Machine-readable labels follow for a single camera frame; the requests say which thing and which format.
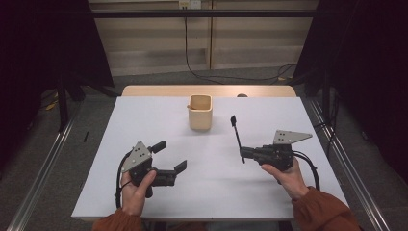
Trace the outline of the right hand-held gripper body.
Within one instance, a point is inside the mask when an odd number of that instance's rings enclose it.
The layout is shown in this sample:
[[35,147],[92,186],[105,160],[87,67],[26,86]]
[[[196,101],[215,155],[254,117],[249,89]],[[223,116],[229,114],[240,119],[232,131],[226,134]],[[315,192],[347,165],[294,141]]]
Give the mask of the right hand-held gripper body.
[[309,133],[277,130],[273,144],[263,145],[255,149],[255,160],[260,166],[268,164],[280,171],[285,171],[293,166],[292,144],[310,139],[312,136]]

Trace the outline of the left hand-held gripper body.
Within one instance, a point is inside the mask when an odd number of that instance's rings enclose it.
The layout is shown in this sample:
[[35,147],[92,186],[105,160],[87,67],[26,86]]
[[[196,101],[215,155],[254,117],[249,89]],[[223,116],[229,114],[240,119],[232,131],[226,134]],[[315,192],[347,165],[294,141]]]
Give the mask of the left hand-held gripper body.
[[148,187],[146,198],[153,195],[153,187],[167,187],[175,184],[176,174],[174,169],[161,170],[152,166],[154,153],[149,151],[150,146],[146,146],[142,141],[138,141],[132,150],[126,155],[121,172],[129,172],[131,181],[138,186],[144,176],[151,170],[156,171],[156,177]]

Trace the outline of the black brush with flat head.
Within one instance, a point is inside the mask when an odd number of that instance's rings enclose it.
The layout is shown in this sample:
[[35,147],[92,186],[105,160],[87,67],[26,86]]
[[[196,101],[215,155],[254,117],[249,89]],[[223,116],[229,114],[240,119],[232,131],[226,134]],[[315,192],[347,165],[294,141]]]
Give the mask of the black brush with flat head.
[[235,115],[231,116],[230,122],[231,122],[231,126],[234,128],[234,131],[235,131],[235,136],[236,136],[236,139],[237,139],[237,143],[238,143],[238,147],[239,147],[240,156],[242,158],[242,162],[245,164],[245,159],[241,155],[242,144],[241,144],[240,136],[239,136],[238,129],[237,129],[237,119],[236,119]]

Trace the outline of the beige square cup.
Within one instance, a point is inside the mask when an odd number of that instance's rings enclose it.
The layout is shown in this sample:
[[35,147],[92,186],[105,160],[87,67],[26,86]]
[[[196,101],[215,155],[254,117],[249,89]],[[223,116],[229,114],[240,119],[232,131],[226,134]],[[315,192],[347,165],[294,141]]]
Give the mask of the beige square cup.
[[209,130],[212,127],[213,100],[211,95],[194,94],[190,97],[189,124],[193,130]]

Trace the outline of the person's left hand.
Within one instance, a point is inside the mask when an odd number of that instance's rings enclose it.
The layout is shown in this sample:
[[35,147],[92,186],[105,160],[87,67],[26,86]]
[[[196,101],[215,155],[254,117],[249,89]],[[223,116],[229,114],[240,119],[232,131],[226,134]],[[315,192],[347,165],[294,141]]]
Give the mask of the person's left hand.
[[121,178],[122,188],[122,211],[129,216],[138,216],[142,214],[145,196],[148,187],[152,184],[156,177],[156,171],[149,171],[141,183],[135,186],[131,181],[129,172],[124,172]]

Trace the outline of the person's right hand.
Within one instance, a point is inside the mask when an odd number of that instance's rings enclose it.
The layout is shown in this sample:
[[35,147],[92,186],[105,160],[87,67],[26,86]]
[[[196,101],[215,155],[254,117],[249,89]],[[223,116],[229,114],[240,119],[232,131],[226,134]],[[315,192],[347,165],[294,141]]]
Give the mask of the person's right hand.
[[261,165],[261,169],[279,181],[292,200],[298,200],[309,192],[309,188],[304,183],[297,159],[293,159],[293,166],[285,171],[280,171],[268,164]]

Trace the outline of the white table cover sheet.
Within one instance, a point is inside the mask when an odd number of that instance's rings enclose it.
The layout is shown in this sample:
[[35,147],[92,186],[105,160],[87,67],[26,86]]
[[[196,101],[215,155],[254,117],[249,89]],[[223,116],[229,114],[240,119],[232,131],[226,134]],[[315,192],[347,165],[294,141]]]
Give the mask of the white table cover sheet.
[[156,187],[143,218],[155,220],[279,220],[293,216],[284,189],[253,160],[245,160],[230,118],[235,115],[242,146],[271,144],[277,130],[309,133],[293,149],[305,153],[318,171],[302,163],[305,182],[339,199],[344,193],[313,125],[298,97],[216,97],[210,130],[190,128],[185,97],[120,97],[72,212],[91,221],[115,210],[115,182],[123,156],[138,142],[159,141],[166,148],[154,155],[158,169],[187,161],[172,187]]

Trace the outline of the black metal stand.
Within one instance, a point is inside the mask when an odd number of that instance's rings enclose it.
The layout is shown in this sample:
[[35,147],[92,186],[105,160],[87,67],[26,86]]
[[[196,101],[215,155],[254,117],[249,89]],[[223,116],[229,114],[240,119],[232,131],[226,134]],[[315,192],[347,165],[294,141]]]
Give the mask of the black metal stand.
[[59,131],[62,132],[62,130],[65,128],[66,124],[69,121],[68,108],[67,108],[67,103],[66,103],[66,91],[64,87],[63,76],[60,76],[59,78],[57,90],[58,90],[58,102],[59,102],[59,110],[60,110],[60,129]]
[[324,82],[322,87],[322,113],[325,123],[330,123],[330,74],[328,70],[324,72]]

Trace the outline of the black curtain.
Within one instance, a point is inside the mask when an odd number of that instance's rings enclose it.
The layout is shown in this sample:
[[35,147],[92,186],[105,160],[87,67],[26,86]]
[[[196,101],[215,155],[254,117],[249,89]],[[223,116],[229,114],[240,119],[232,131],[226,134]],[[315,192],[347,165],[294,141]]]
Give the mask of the black curtain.
[[294,79],[335,88],[408,184],[408,0],[319,0]]
[[0,171],[13,158],[41,95],[63,81],[73,97],[113,77],[89,0],[0,0]]

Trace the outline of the black horizontal bar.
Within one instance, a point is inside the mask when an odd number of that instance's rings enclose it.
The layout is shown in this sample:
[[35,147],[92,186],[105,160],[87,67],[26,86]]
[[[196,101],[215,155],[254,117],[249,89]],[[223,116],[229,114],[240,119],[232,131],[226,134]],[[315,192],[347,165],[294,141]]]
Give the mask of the black horizontal bar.
[[162,10],[91,12],[94,18],[162,18],[162,17],[314,17],[312,10]]

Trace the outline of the aluminium floor rail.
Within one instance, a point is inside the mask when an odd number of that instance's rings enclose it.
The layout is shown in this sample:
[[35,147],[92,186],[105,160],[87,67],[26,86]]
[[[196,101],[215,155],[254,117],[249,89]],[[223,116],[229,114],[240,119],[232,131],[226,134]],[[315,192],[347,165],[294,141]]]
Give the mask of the aluminium floor rail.
[[369,188],[358,173],[356,166],[352,164],[334,127],[330,123],[325,123],[322,107],[317,99],[307,99],[305,105],[311,111],[310,119],[317,123],[316,132],[323,146],[324,154],[334,169],[349,204],[351,204],[351,196],[354,196],[357,206],[363,211],[363,217],[369,220],[374,231],[391,231],[378,204],[369,192]]
[[26,225],[36,208],[38,200],[43,192],[46,181],[49,178],[50,172],[52,171],[60,153],[64,147],[64,144],[70,134],[74,121],[80,111],[83,103],[75,103],[72,109],[71,118],[63,126],[63,129],[58,133],[55,138],[51,149],[49,150],[44,163],[42,164],[34,183],[32,184],[30,190],[27,192],[25,198],[19,205],[7,231],[24,231]]

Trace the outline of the white wall outlet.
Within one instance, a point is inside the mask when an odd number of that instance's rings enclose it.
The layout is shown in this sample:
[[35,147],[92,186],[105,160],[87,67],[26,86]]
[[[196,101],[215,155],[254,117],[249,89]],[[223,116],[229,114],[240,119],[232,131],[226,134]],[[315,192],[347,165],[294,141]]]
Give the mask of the white wall outlet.
[[178,0],[181,10],[200,10],[202,8],[201,0]]

